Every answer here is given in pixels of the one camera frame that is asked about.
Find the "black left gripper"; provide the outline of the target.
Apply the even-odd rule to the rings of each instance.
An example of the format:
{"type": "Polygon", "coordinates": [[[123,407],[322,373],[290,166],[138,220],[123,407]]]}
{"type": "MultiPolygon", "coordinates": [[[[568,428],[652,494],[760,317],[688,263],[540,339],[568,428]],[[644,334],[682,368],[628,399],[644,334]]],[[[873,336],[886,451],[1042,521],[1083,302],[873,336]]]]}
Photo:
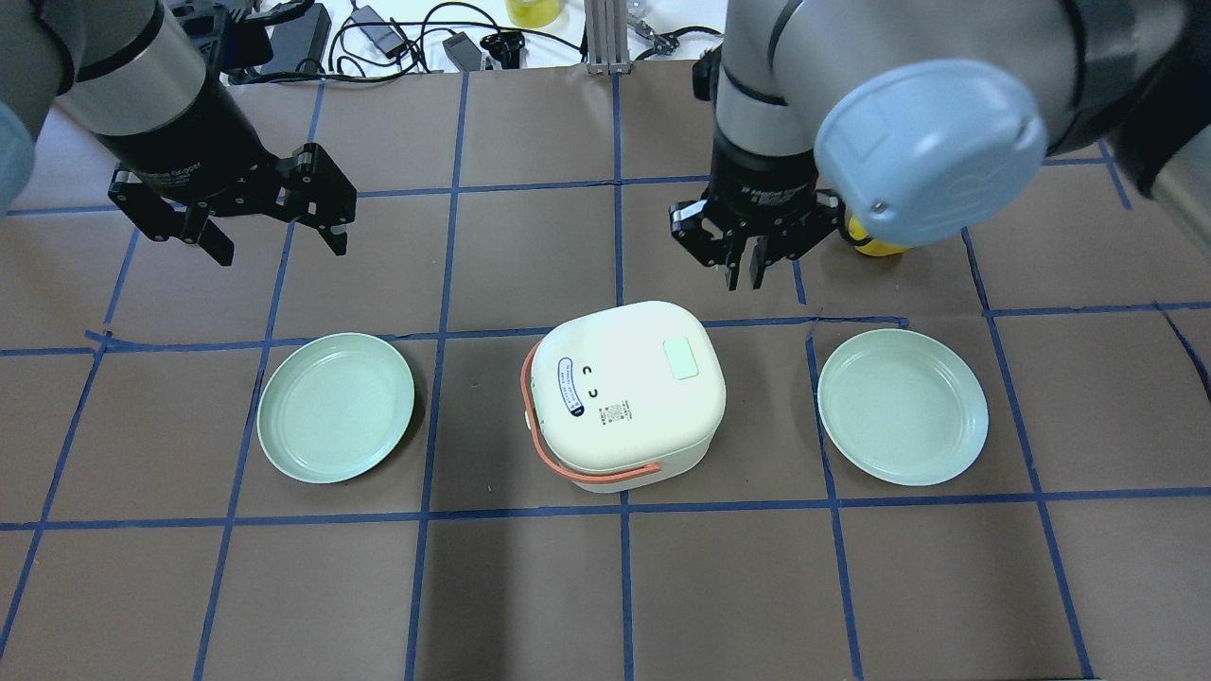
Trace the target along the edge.
{"type": "MultiPolygon", "coordinates": [[[[96,132],[94,138],[125,167],[113,173],[108,198],[143,236],[154,242],[177,238],[199,246],[220,267],[231,267],[235,245],[210,211],[195,205],[177,210],[163,199],[208,200],[254,168],[275,164],[272,151],[220,82],[203,82],[195,102],[160,128],[133,135],[96,132]]],[[[358,190],[329,151],[305,143],[289,158],[279,159],[275,173],[276,218],[311,228],[333,254],[346,254],[358,190]]]]}

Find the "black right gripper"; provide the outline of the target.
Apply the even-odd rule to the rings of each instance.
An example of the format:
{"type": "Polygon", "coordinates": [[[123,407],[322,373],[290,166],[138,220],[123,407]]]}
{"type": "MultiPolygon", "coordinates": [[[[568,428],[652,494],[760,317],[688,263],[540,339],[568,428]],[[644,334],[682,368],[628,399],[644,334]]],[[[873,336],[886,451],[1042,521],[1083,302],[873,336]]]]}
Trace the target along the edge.
{"type": "Polygon", "coordinates": [[[838,194],[817,194],[820,172],[811,149],[762,155],[731,141],[722,128],[712,139],[708,198],[668,206],[671,238],[700,267],[722,271],[736,290],[744,261],[740,221],[757,238],[748,279],[761,288],[769,267],[797,261],[838,231],[845,204],[838,194]]]}

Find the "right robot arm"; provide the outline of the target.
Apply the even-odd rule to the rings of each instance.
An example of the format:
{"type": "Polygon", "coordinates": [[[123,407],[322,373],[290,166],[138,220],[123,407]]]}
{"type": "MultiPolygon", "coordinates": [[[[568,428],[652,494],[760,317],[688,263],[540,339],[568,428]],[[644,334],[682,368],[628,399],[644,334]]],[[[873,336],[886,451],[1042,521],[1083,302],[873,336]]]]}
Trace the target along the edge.
{"type": "MultiPolygon", "coordinates": [[[[111,42],[78,70],[117,98],[110,199],[153,241],[229,267],[212,217],[265,214],[345,254],[355,190],[320,145],[276,158],[226,95],[228,47],[266,61],[268,15],[193,6],[211,47],[159,1],[87,1],[111,42]]],[[[727,39],[693,67],[712,103],[708,189],[671,233],[735,288],[839,230],[843,208],[899,247],[955,236],[1012,202],[1043,159],[1107,135],[1129,181],[1209,236],[1206,1],[731,1],[727,39]]]]}

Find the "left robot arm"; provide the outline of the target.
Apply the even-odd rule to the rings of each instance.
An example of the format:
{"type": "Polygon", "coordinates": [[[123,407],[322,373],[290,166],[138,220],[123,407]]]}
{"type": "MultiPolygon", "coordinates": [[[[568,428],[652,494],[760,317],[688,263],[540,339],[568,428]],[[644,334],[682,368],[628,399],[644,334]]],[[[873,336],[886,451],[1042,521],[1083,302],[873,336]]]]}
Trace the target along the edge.
{"type": "Polygon", "coordinates": [[[325,147],[272,155],[220,74],[272,57],[260,12],[224,1],[5,1],[2,208],[25,190],[48,111],[61,107],[117,160],[108,198],[143,238],[178,240],[220,267],[235,246],[217,218],[262,214],[348,250],[358,193],[325,147]]]}

